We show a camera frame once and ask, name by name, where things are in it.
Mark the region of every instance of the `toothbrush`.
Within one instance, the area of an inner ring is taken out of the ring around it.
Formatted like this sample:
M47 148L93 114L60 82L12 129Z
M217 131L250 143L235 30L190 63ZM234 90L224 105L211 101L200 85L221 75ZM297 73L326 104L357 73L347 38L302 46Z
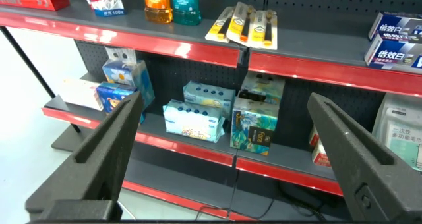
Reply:
M249 5L246 20L245 20L245 25L243 26L242 33L240 34L240 40L242 42L248 41L249 25L251 24L252 10L253 10L253 7L251 5Z
M271 19L272 19L272 11L267 10L267 12L266 12L266 28L265 28L264 45L268 46L268 47L272 45Z

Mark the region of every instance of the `floor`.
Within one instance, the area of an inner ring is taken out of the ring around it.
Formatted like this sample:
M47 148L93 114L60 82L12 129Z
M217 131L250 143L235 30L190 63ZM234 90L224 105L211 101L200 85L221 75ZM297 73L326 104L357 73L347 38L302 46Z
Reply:
M53 90L57 91L64 76L84 74L72 39L9 30ZM51 42L60 47L47 51ZM4 100L0 103L0 118L6 123L0 130L0 214L2 223L25 223L29 221L25 200L70 154L50 147L69 124L42 114L41 107L50 97L3 34L0 51L7 55L1 67ZM128 190L121 191L119 201L136 219L193 220L197 215L194 210ZM122 218L132 219L126 212ZM218 218L202 214L200 219Z

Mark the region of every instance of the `product stack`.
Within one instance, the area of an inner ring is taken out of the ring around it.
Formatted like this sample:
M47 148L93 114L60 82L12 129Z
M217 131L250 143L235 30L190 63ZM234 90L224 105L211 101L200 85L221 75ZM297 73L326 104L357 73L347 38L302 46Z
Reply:
M190 81L183 95L185 102L173 99L163 106L167 132L218 142L231 118L235 90Z
M422 171L422 99L386 94L373 135L417 171Z
M109 59L103 66L108 82L102 82L97 92L106 113L111 111L126 96L135 91L142 94L144 110L155 98L145 61L137 60L133 49L105 47Z
M247 73L233 106L232 148L268 155L284 84L280 76Z
M365 62L376 69L422 73L422 16L380 12L368 35Z

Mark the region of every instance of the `listerine bottle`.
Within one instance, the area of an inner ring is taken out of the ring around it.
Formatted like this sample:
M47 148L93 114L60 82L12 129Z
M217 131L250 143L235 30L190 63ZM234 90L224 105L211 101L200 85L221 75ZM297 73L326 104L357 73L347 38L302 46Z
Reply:
M173 18L170 0L145 0L145 17L152 22L170 23Z
M200 11L198 0L173 0L174 22L186 25L200 23Z

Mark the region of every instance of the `toothbrush package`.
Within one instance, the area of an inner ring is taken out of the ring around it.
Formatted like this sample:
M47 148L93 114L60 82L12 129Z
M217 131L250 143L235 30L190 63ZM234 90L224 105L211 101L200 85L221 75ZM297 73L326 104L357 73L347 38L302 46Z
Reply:
M222 109L225 119L231 120L235 90L190 81L183 87L185 101Z
M253 48L277 49L277 13L273 10L257 11L252 23L248 43Z
M233 16L233 10L234 7L226 7L224 9L216 22L212 25L210 31L208 31L205 39L225 43L230 41L226 34L231 22L231 17Z
M210 142L224 135L221 109L173 99L163 111L167 132Z
M249 36L252 35L253 27L251 25L253 25L254 17L255 8L253 6L238 2L227 30L227 38L249 47Z
M122 0L87 0L97 16L126 14Z

